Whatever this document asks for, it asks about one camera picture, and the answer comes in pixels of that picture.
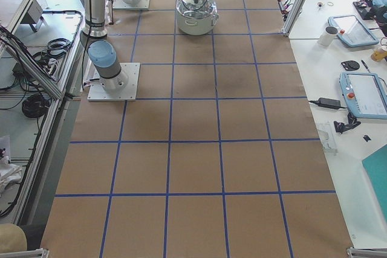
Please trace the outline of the black pen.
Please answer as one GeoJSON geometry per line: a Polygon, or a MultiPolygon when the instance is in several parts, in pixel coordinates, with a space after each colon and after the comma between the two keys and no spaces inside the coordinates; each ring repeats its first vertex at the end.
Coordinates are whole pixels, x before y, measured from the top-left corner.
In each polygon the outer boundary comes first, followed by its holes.
{"type": "Polygon", "coordinates": [[[370,73],[369,67],[367,66],[367,64],[365,63],[365,61],[364,61],[364,60],[361,60],[361,63],[362,63],[363,66],[366,68],[366,70],[370,73]]]}

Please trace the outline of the yellow drink cup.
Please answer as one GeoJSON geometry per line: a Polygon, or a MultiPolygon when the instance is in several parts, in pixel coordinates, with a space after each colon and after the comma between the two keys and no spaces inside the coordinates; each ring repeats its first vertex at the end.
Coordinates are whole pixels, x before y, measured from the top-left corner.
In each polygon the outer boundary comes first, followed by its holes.
{"type": "Polygon", "coordinates": [[[386,45],[381,45],[372,52],[371,59],[375,62],[380,62],[387,57],[386,45]]]}

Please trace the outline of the black round disc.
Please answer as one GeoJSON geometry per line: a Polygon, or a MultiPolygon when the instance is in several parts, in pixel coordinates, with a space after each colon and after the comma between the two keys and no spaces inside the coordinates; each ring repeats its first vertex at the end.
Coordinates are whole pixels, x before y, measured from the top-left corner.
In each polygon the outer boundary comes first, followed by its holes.
{"type": "Polygon", "coordinates": [[[346,60],[340,63],[345,71],[356,71],[360,68],[360,65],[355,60],[346,60]]]}

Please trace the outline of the far teach pendant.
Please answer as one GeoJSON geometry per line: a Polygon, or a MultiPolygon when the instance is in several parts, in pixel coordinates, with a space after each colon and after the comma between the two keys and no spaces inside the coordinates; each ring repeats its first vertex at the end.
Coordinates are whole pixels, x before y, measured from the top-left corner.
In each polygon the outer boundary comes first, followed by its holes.
{"type": "Polygon", "coordinates": [[[328,23],[339,31],[338,38],[349,47],[364,47],[376,45],[378,38],[356,15],[331,16],[328,23]]]}

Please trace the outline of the near teach pendant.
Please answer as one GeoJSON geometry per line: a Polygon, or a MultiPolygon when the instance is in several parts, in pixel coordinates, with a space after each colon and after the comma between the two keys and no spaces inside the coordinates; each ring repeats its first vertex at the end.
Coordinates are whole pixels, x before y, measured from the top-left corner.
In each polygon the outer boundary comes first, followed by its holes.
{"type": "Polygon", "coordinates": [[[339,84],[353,116],[386,120],[386,92],[377,74],[343,72],[339,84]]]}

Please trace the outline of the teach pendant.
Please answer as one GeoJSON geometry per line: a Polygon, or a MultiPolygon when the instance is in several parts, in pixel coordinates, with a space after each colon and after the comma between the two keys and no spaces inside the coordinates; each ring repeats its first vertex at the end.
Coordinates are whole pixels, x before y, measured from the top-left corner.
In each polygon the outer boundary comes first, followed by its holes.
{"type": "Polygon", "coordinates": [[[378,38],[356,15],[331,16],[328,23],[339,31],[338,38],[349,47],[364,47],[376,45],[378,38]]]}
{"type": "Polygon", "coordinates": [[[377,74],[343,72],[339,84],[353,116],[386,120],[386,92],[377,74]]]}

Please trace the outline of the pale green steel pot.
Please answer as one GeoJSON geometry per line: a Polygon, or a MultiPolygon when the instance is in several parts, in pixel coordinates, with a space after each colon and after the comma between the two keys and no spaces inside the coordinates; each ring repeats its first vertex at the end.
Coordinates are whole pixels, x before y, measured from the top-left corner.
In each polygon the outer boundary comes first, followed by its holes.
{"type": "Polygon", "coordinates": [[[213,30],[219,19],[218,12],[216,15],[204,19],[189,19],[177,13],[176,6],[175,14],[177,18],[177,27],[184,33],[193,36],[207,34],[213,30]]]}

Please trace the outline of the teal folder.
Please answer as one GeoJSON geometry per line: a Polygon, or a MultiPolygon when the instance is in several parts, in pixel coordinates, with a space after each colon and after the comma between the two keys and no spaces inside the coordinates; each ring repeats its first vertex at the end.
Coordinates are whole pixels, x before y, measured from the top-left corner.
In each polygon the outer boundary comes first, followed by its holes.
{"type": "Polygon", "coordinates": [[[362,161],[376,198],[381,207],[386,207],[386,145],[362,161]]]}

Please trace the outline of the grey electrical box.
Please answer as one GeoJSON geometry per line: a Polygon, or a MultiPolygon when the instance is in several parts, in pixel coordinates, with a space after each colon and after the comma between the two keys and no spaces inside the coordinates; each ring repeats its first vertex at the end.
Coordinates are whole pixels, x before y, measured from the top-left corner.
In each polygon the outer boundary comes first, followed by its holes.
{"type": "Polygon", "coordinates": [[[34,33],[38,32],[43,24],[43,8],[37,0],[32,0],[27,12],[21,20],[21,24],[29,25],[34,33]]]}

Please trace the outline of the clear plastic holder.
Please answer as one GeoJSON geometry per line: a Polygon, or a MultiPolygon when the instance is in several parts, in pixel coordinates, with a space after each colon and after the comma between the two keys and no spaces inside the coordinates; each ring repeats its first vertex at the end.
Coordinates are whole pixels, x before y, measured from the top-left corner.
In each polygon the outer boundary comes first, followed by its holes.
{"type": "Polygon", "coordinates": [[[316,123],[316,129],[324,152],[336,155],[338,153],[337,144],[329,122],[316,123]]]}

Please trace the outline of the white mug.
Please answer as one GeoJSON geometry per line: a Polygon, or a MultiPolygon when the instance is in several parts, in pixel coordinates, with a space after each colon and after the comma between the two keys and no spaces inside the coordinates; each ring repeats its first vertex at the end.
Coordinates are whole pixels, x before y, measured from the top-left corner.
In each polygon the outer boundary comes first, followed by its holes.
{"type": "Polygon", "coordinates": [[[332,41],[335,39],[335,37],[338,34],[337,27],[334,26],[326,26],[323,33],[317,40],[317,43],[323,47],[328,47],[332,43],[332,41]]]}

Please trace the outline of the glass pot lid with knob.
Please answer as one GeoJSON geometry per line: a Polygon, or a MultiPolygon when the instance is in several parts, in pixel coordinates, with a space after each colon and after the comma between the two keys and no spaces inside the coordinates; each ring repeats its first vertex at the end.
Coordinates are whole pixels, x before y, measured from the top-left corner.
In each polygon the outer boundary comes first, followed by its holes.
{"type": "Polygon", "coordinates": [[[204,19],[218,12],[215,0],[178,0],[176,11],[189,19],[204,19]]]}

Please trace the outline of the black power adapter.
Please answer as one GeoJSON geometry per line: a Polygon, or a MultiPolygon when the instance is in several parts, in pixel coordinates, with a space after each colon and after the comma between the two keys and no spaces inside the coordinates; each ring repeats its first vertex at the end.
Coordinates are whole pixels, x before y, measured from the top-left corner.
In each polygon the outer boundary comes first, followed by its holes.
{"type": "Polygon", "coordinates": [[[327,109],[346,109],[346,107],[341,105],[341,102],[336,99],[331,99],[331,98],[324,98],[320,97],[317,100],[309,100],[309,103],[312,103],[314,105],[317,105],[318,107],[321,108],[327,108],[327,109]]]}

